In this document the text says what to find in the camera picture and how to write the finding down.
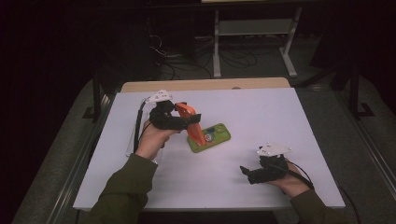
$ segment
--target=olive green jacket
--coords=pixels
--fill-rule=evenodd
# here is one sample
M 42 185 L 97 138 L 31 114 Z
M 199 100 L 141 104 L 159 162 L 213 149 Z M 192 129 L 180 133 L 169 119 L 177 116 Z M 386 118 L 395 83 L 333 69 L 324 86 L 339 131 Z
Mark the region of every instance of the olive green jacket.
M 148 202 L 157 164 L 132 154 L 125 165 L 107 181 L 106 187 L 83 221 L 89 223 L 132 224 Z M 291 200 L 302 223 L 347 223 L 347 219 L 326 207 L 313 191 Z

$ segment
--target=dark background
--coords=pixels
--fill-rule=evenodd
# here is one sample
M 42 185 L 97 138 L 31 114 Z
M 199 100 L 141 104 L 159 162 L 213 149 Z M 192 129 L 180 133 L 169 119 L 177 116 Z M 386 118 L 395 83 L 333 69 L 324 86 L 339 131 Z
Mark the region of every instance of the dark background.
M 148 50 L 147 12 L 110 16 L 79 10 L 135 6 L 138 1 L 0 4 L 0 223 L 9 223 L 69 108 L 92 74 L 98 72 L 105 91 L 113 94 L 125 81 L 157 79 L 159 67 Z M 297 32 L 324 32 L 313 65 L 326 68 L 348 58 L 396 113 L 395 10 L 390 0 L 305 7 Z M 207 35 L 212 30 L 211 14 L 199 13 L 150 16 L 150 28 L 164 35 L 165 44 L 181 48 L 193 58 L 189 47 L 193 35 Z

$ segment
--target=green phone case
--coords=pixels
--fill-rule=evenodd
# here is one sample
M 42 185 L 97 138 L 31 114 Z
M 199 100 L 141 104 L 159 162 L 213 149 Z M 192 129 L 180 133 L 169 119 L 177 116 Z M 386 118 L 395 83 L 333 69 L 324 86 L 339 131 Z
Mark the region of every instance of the green phone case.
M 202 132 L 206 140 L 203 146 L 198 146 L 190 137 L 187 137 L 192 152 L 197 153 L 231 139 L 231 134 L 223 123 L 204 129 Z

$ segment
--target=gray floor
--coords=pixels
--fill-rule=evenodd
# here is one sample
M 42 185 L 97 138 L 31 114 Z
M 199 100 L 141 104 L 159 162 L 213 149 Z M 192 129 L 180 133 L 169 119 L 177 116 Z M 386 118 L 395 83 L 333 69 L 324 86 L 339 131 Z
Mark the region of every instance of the gray floor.
M 297 84 L 320 71 L 309 66 L 318 38 L 295 38 L 290 57 L 298 73 L 296 78 L 288 77 L 277 50 L 281 39 L 273 36 L 267 37 L 266 40 L 270 44 L 261 45 L 260 49 L 253 52 L 239 51 L 239 55 L 247 53 L 247 57 L 238 59 L 240 63 L 232 63 L 233 66 L 229 65 L 231 61 L 227 61 L 225 57 L 232 58 L 235 55 L 223 50 L 222 77 L 286 77 L 290 84 Z M 210 54 L 198 60 L 200 65 L 205 65 L 205 62 L 208 62 L 205 68 L 211 72 Z M 208 78 L 206 70 L 197 69 L 197 66 L 178 65 L 178 67 L 184 70 L 175 69 L 176 79 L 178 77 Z M 165 67 L 163 71 L 172 73 L 169 67 Z M 171 75 L 163 75 L 162 79 L 170 77 Z M 396 172 L 396 160 L 394 160 L 396 118 L 382 103 L 373 85 L 362 79 L 360 101 L 367 103 L 373 109 L 375 116 L 356 121 L 347 111 L 348 88 L 344 91 L 332 91 L 329 88 L 331 79 L 332 76 L 328 76 L 308 88 L 297 89 L 325 160 L 334 179 L 342 185 L 356 204 L 361 223 L 395 223 L 396 201 L 387 182 L 384 181 L 384 176 L 378 172 L 378 166 L 372 159 L 369 149 L 372 147 L 377 149 L 389 169 L 393 173 Z M 87 83 L 70 109 L 14 223 L 75 223 L 78 213 L 72 208 L 72 204 L 78 191 L 78 183 L 88 163 L 85 151 L 103 125 L 82 118 L 86 108 L 90 106 L 92 106 L 91 82 Z M 350 202 L 345 195 L 343 196 L 346 208 L 341 209 L 341 212 L 349 217 L 351 223 L 357 223 Z M 80 213 L 79 220 L 85 215 Z M 298 221 L 292 210 L 276 211 L 276 217 L 282 224 Z

